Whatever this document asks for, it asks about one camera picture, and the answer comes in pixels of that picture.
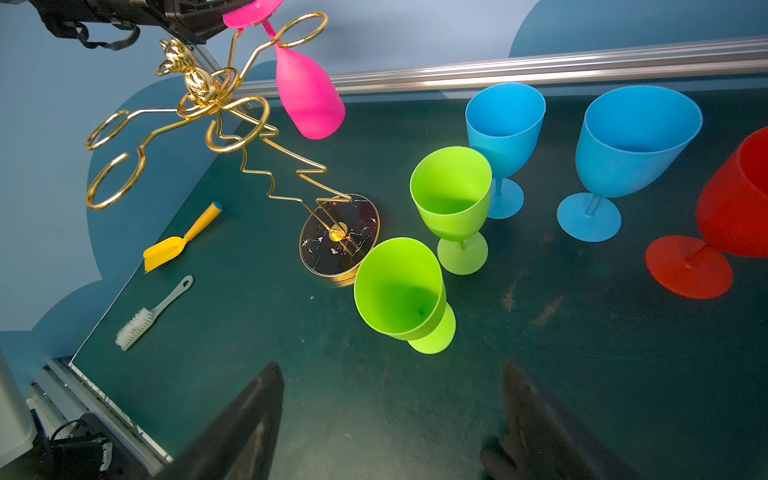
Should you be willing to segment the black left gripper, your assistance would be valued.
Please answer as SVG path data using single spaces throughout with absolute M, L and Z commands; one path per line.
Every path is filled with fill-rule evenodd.
M 226 29 L 223 16 L 248 0 L 31 0 L 46 28 L 58 38 L 91 45 L 87 25 L 110 24 L 130 35 L 119 45 L 136 42 L 142 26 L 160 27 L 186 45 L 204 44 Z

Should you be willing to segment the pink wine glass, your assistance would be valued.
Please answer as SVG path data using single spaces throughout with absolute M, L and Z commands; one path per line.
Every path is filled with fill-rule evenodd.
M 269 41 L 251 53 L 240 75 L 246 76 L 258 55 L 273 47 L 277 57 L 276 85 L 284 109 L 304 137 L 311 140 L 324 139 L 336 132 L 343 123 L 345 106 L 326 71 L 294 49 L 319 36 L 328 24 L 328 16 L 323 12 L 304 14 L 276 31 L 269 18 L 281 5 L 280 1 L 253 1 L 223 15 L 223 23 L 235 31 L 228 65 L 234 64 L 237 41 L 243 31 L 255 25 L 263 26 Z M 321 24 L 311 33 L 290 42 L 282 40 L 290 28 L 312 18 L 319 18 Z

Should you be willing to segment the blue wine glass front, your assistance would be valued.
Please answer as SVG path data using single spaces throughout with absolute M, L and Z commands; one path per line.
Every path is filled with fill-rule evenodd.
M 611 200 L 634 194 L 657 180 L 702 124 L 697 103 L 668 88 L 622 87 L 592 101 L 575 152 L 577 174 L 586 190 L 558 205 L 562 230 L 584 242 L 614 237 L 622 217 Z

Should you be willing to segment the green wine glass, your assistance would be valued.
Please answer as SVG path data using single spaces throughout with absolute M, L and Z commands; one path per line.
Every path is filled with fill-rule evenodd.
M 427 228 L 438 238 L 440 264 L 455 275 L 471 275 L 488 258 L 480 229 L 490 209 L 492 171 L 479 152 L 463 146 L 436 150 L 412 172 L 409 190 Z
M 454 339 L 456 318 L 441 265 L 416 239 L 392 238 L 375 246 L 358 268 L 354 301 L 371 329 L 419 353 L 440 353 Z

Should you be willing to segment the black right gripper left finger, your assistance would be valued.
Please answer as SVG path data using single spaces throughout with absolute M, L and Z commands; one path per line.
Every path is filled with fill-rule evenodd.
M 157 479 L 267 479 L 275 454 L 285 383 L 269 363 Z

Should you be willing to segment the red wine glass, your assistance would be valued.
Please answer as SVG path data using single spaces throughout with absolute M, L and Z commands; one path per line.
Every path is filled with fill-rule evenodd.
M 696 208 L 701 240 L 670 235 L 653 241 L 647 269 L 666 289 L 690 299 L 714 299 L 733 283 L 726 254 L 767 256 L 767 130 L 748 136 L 713 175 Z

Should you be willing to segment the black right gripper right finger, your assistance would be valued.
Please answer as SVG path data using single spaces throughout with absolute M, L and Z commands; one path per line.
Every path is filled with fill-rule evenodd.
M 508 432 L 500 437 L 502 479 L 638 479 L 513 360 L 502 372 Z

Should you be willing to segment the blue wine glass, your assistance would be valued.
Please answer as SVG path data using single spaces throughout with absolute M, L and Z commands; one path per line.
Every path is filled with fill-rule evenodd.
M 546 100 L 536 88 L 522 83 L 488 87 L 468 102 L 465 120 L 469 146 L 492 169 L 488 217 L 503 220 L 524 205 L 524 192 L 511 176 L 531 158 L 546 113 Z
M 586 190 L 558 205 L 562 230 L 584 242 L 614 237 L 622 217 L 611 200 L 634 194 L 657 180 L 702 124 L 697 103 L 668 88 L 622 87 L 592 101 L 575 152 L 577 174 Z

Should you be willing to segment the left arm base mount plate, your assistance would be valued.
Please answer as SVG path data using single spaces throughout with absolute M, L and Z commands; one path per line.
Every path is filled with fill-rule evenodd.
M 94 414 L 86 413 L 41 438 L 54 479 L 151 479 L 147 468 Z

